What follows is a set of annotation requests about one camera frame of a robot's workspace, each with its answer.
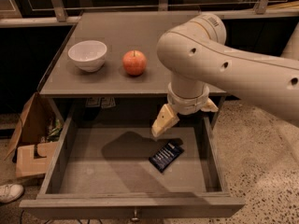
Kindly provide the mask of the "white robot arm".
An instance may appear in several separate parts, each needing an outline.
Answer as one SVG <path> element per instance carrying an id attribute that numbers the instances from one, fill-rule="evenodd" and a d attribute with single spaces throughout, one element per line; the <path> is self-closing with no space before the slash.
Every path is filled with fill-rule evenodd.
<path id="1" fill-rule="evenodd" d="M 217 111 L 208 98 L 210 85 L 299 126 L 299 61 L 232 49 L 225 39 L 225 26 L 214 14 L 199 15 L 160 37 L 157 56 L 171 71 L 171 82 L 151 128 L 155 137 L 178 123 L 179 114 Z"/>

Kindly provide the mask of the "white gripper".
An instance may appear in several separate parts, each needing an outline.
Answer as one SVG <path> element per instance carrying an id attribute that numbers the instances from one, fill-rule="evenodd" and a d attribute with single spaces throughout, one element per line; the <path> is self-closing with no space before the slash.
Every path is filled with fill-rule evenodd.
<path id="1" fill-rule="evenodd" d="M 154 137 L 159 137 L 161 134 L 172 128 L 179 121 L 177 113 L 180 115 L 190 115 L 196 113 L 200 109 L 203 112 L 219 111 L 214 102 L 208 98 L 209 87 L 205 84 L 192 98 L 184 98 L 179 96 L 172 88 L 172 84 L 168 85 L 167 102 L 164 104 L 151 126 L 151 132 Z"/>

